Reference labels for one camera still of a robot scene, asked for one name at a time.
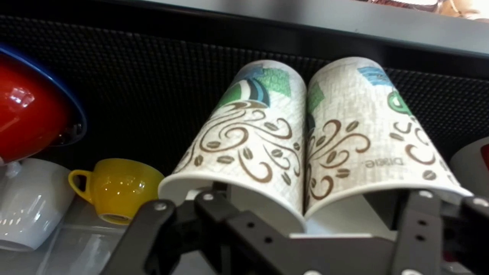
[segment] cup handle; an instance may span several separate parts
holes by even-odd
[[[76,178],[86,178],[86,192],[81,192],[76,185]],[[70,175],[67,176],[67,181],[72,187],[72,190],[82,198],[84,201],[87,201],[89,204],[92,204],[92,198],[90,198],[90,178],[92,173],[86,172],[86,170],[73,170],[70,172]]]

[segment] white mug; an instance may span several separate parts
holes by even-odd
[[[41,159],[9,169],[0,189],[0,250],[35,251],[44,244],[73,201],[67,175]]]
[[[458,150],[452,156],[452,172],[474,196],[489,199],[489,138]]]

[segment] dish rack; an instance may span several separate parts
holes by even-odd
[[[384,65],[449,163],[489,137],[484,37],[489,25],[344,0],[0,4],[0,42],[60,75],[87,108],[86,140],[40,155],[67,169],[128,158],[170,175],[243,65],[280,60],[309,82],[351,56]],[[15,275],[96,274],[122,234],[76,201],[43,248],[0,253],[0,266]],[[185,262],[205,266],[197,256]]]

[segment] yellow teacup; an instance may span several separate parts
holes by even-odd
[[[81,178],[86,178],[84,192],[78,187]],[[142,204],[157,199],[162,179],[153,167],[130,159],[104,159],[93,172],[73,170],[69,175],[75,193],[113,225],[128,225]]]

